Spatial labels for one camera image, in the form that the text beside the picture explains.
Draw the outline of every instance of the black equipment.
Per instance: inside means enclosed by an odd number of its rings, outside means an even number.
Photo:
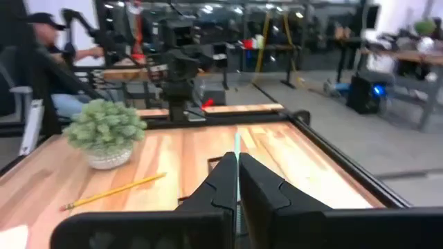
[[[375,28],[377,17],[379,16],[380,6],[369,6],[368,16],[366,17],[366,28]]]
[[[240,193],[252,248],[432,248],[442,208],[333,210],[248,154],[240,154]]]
[[[360,114],[378,113],[386,82],[374,81],[362,75],[352,76],[346,105]]]
[[[79,214],[56,227],[51,248],[234,248],[237,175],[251,241],[246,248],[440,245],[442,208],[333,210],[252,156],[240,154],[237,164],[229,152],[175,211]]]
[[[226,153],[206,180],[171,212],[79,214],[61,222],[52,249],[233,249],[237,159]]]
[[[222,60],[217,60],[217,65],[227,66],[226,62],[220,62],[227,61],[226,45],[201,45],[196,30],[199,27],[195,26],[194,19],[184,16],[152,23],[154,47],[160,48],[160,53],[155,57],[154,66],[148,69],[150,77],[152,73],[165,72],[152,81],[157,81],[156,85],[163,90],[162,97],[169,103],[171,121],[186,121],[186,102],[199,102],[195,99],[193,79],[199,68],[207,71],[214,65],[215,52],[225,55]]]
[[[65,62],[69,65],[70,68],[73,68],[73,59],[75,57],[75,46],[73,44],[73,34],[72,34],[72,21],[77,19],[84,29],[87,31],[87,34],[93,38],[94,43],[103,47],[105,51],[108,53],[113,53],[118,57],[118,60],[127,58],[130,59],[135,65],[141,66],[135,59],[132,59],[131,56],[127,55],[123,50],[119,49],[115,43],[124,42],[125,39],[122,35],[114,34],[114,33],[102,33],[100,30],[96,30],[92,28],[91,25],[87,22],[87,20],[82,16],[82,14],[78,11],[71,9],[63,9],[62,16],[66,24],[66,44],[64,46],[63,58]]]

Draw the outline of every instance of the succulent plant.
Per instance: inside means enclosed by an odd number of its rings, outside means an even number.
[[[415,32],[421,37],[432,35],[435,28],[436,25],[432,20],[422,20],[414,24]]]
[[[134,108],[121,102],[93,100],[83,106],[63,133],[75,148],[95,155],[112,155],[131,149],[134,141],[145,137],[145,128],[146,123]]]

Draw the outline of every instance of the jeans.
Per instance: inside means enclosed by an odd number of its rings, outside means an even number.
[[[107,100],[119,101],[117,90],[115,89],[107,91],[97,90],[97,92]],[[91,101],[91,98],[87,95],[70,95],[63,93],[52,94],[51,98],[57,110],[57,115],[62,118],[71,118],[74,114],[80,113],[83,105]]]

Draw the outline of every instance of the black cap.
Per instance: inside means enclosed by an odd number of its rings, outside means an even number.
[[[28,16],[28,22],[34,24],[49,24],[57,30],[64,30],[64,28],[66,28],[64,25],[55,23],[51,14],[43,12],[34,13]]]

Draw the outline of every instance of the computer tower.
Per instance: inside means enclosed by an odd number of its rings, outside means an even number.
[[[352,76],[346,105],[360,114],[377,113],[386,82],[373,81],[367,77]]]

